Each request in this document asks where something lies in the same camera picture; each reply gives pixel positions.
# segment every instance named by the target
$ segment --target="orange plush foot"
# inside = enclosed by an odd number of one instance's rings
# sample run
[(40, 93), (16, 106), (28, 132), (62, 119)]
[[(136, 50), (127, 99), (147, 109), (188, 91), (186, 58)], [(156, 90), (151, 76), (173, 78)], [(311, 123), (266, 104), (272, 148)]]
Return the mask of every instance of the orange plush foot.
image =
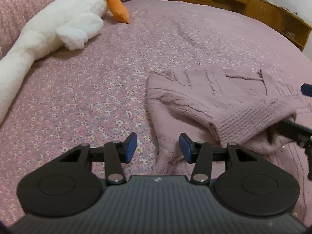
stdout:
[(106, 2), (108, 8), (113, 13), (114, 18), (117, 21), (129, 24), (130, 22), (129, 11), (120, 0), (106, 0)]

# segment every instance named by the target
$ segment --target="folded clothing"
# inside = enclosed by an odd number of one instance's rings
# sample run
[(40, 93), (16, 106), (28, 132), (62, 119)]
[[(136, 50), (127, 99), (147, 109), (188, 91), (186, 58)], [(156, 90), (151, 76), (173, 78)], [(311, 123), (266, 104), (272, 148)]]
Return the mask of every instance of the folded clothing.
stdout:
[[(182, 132), (194, 141), (204, 140), (222, 147), (236, 142), (297, 178), (301, 194), (296, 216), (310, 223), (312, 199), (308, 193), (312, 182), (307, 180), (304, 150), (274, 132), (274, 125), (282, 119), (298, 121), (302, 114), (312, 114), (300, 89), (274, 80), (261, 70), (240, 73), (213, 67), (172, 69), (150, 74), (147, 98), (159, 143), (155, 175), (190, 177), (194, 164), (187, 164), (179, 149)], [(224, 164), (215, 163), (212, 178), (222, 172)]]

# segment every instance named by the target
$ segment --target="white logo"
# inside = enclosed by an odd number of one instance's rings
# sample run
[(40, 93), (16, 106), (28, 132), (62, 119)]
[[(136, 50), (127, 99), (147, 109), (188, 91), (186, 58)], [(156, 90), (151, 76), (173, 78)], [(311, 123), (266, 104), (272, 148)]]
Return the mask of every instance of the white logo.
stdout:
[(160, 178), (160, 177), (157, 177), (157, 178), (154, 179), (154, 181), (157, 182), (157, 183), (161, 182), (162, 180), (163, 180), (163, 179)]

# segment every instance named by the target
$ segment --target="bed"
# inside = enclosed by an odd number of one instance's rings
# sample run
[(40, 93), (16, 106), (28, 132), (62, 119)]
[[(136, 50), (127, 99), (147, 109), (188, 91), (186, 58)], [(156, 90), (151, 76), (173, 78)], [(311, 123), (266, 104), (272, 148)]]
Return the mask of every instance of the bed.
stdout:
[[(30, 0), (21, 22), (27, 9), (50, 2)], [(100, 147), (136, 132), (138, 148), (131, 163), (123, 165), (125, 174), (152, 173), (157, 139), (146, 104), (150, 71), (261, 68), (298, 87), (311, 82), (312, 63), (257, 20), (186, 2), (131, 0), (125, 6), (130, 24), (105, 17), (103, 32), (85, 49), (61, 48), (35, 62), (25, 78), (0, 127), (0, 219), (6, 225), (23, 216), (15, 194), (21, 178), (82, 142)], [(11, 34), (18, 34), (21, 25), (12, 26)], [(303, 125), (312, 127), (308, 121)], [(105, 175), (102, 163), (93, 171)]]

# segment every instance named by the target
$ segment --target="blue gripper pad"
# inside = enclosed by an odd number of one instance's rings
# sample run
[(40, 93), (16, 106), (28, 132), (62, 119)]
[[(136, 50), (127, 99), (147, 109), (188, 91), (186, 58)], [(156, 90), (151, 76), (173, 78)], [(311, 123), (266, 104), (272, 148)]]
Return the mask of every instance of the blue gripper pad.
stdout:
[(191, 145), (187, 142), (187, 140), (181, 134), (179, 137), (179, 145), (180, 145), (180, 149), (184, 156), (185, 161), (188, 163), (192, 163), (191, 162)]
[(129, 163), (135, 153), (135, 150), (138, 145), (138, 135), (134, 134), (134, 136), (127, 143), (126, 154), (125, 154), (125, 163)]
[(304, 83), (301, 86), (301, 93), (305, 96), (312, 97), (312, 85)]

